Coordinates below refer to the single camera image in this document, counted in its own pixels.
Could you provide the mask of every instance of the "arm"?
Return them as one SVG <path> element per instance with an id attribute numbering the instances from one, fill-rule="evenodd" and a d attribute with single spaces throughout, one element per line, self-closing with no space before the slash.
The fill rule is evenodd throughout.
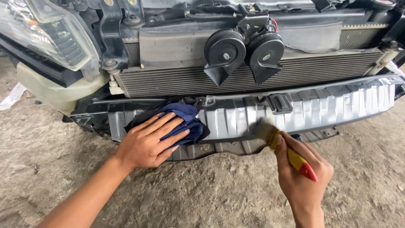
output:
<path id="1" fill-rule="evenodd" d="M 184 138 L 186 130 L 163 141 L 159 139 L 177 127 L 183 119 L 169 113 L 159 114 L 130 130 L 117 153 L 76 192 L 59 204 L 37 226 L 39 228 L 88 228 L 122 180 L 135 168 L 158 167 L 177 147 L 166 149 Z"/>
<path id="2" fill-rule="evenodd" d="M 318 182 L 300 175 L 290 165 L 287 145 L 300 154 L 313 168 Z M 300 142 L 282 132 L 275 150 L 280 187 L 292 209 L 297 228 L 324 228 L 321 201 L 333 176 L 333 167 L 308 143 Z"/>

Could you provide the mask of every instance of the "radiator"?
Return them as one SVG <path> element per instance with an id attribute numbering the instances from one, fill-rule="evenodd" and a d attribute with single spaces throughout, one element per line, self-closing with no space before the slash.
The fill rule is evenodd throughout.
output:
<path id="1" fill-rule="evenodd" d="M 252 72 L 240 66 L 217 87 L 203 67 L 123 70 L 118 81 L 129 97 L 223 95 L 296 88 L 362 77 L 381 56 L 379 50 L 334 56 L 281 60 L 282 70 L 257 86 Z"/>

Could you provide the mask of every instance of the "headlight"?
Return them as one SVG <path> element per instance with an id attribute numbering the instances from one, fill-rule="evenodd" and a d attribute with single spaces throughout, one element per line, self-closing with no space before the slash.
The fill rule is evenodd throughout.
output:
<path id="1" fill-rule="evenodd" d="M 78 19 L 49 0 L 0 0 L 0 33 L 89 78 L 99 57 Z"/>

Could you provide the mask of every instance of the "fingernail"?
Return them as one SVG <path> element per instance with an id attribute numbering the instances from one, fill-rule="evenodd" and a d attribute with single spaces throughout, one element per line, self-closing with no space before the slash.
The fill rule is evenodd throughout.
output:
<path id="1" fill-rule="evenodd" d="M 175 147 L 172 148 L 172 152 L 175 151 L 180 145 L 177 145 Z"/>
<path id="2" fill-rule="evenodd" d="M 281 143 L 283 142 L 283 137 L 281 135 L 277 136 L 277 145 L 281 145 Z"/>

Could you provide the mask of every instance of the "dirt ground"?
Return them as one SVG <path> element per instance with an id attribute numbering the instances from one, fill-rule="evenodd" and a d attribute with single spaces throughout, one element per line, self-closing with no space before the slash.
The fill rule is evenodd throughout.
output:
<path id="1" fill-rule="evenodd" d="M 0 60 L 0 100 L 17 83 Z M 338 127 L 312 145 L 335 168 L 322 206 L 327 227 L 405 224 L 405 98 L 388 112 Z M 35 226 L 116 147 L 62 123 L 61 114 L 23 95 L 0 112 L 0 227 Z M 223 153 L 132 172 L 93 227 L 294 227 L 270 150 Z"/>

